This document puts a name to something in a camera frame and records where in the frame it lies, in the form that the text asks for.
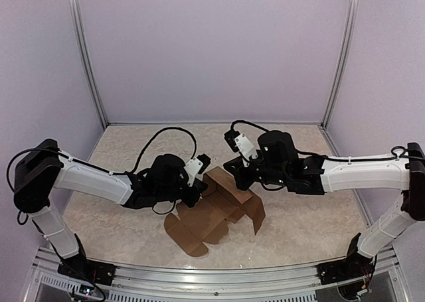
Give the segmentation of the brown cardboard box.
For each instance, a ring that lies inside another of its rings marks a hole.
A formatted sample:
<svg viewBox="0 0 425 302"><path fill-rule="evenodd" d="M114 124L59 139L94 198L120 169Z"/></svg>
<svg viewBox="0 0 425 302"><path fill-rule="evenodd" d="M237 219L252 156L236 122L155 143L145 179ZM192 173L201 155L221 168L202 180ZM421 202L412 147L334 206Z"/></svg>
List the brown cardboard box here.
<svg viewBox="0 0 425 302"><path fill-rule="evenodd" d="M201 199L192 208L180 202L177 214L164 220L168 236L191 257L208 254L207 244L217 245L228 234L228 223L237 223L243 216L252 221L258 233L266 217L261 198L251 190L237 189L233 177L220 167L204 174L208 184Z"/></svg>

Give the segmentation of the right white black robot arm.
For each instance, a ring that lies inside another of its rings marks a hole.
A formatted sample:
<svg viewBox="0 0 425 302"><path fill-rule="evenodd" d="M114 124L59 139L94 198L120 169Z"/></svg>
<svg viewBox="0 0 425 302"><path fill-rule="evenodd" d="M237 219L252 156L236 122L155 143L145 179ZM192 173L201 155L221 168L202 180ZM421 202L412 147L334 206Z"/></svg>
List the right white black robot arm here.
<svg viewBox="0 0 425 302"><path fill-rule="evenodd" d="M254 183L273 185L277 190L321 196L351 189L396 189L396 202L349 245L340 273L355 277L381 248L400 236L409 226L424 221L424 153L417 143L396 146L387 155L328 157L301 152L291 135L266 131L253 145L244 134L231 129L225 141L239 156L224 164L236 187L248 190Z"/></svg>

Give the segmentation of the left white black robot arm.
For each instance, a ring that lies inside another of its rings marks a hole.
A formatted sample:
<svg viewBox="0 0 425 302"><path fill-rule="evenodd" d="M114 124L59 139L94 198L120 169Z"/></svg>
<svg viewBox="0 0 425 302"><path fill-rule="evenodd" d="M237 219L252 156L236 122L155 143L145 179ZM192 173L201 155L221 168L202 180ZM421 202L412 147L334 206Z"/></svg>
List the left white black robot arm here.
<svg viewBox="0 0 425 302"><path fill-rule="evenodd" d="M7 166L6 178L13 202L51 243L67 268L80 279L93 272L84 250L66 225L49 196L53 189L96 196L114 204L139 210L160 202L196 205L208 185L201 175L210 165L205 154L188 161L166 153L138 173L107 170L75 158L58 148L53 139L17 153Z"/></svg>

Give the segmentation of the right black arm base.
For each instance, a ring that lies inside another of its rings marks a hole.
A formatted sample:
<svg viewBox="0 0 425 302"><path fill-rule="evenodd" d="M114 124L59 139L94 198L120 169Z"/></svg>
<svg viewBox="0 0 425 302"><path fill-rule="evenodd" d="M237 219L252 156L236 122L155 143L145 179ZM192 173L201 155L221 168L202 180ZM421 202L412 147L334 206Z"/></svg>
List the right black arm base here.
<svg viewBox="0 0 425 302"><path fill-rule="evenodd" d="M360 235L358 233L351 240L345 258L317 265L317 272L322 285L372 275L375 272L373 258L366 258L358 252Z"/></svg>

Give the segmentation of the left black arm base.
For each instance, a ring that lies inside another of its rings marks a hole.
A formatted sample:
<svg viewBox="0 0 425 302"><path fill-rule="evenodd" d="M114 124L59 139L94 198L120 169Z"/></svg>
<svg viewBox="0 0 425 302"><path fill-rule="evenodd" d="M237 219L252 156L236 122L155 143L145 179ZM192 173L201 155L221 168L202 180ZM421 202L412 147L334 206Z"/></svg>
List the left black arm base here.
<svg viewBox="0 0 425 302"><path fill-rule="evenodd" d="M78 253L61 262L58 267L58 273L90 283L111 286L115 276L116 266L114 264L89 260L86 257L79 237L76 234L74 234L74 237L78 244Z"/></svg>

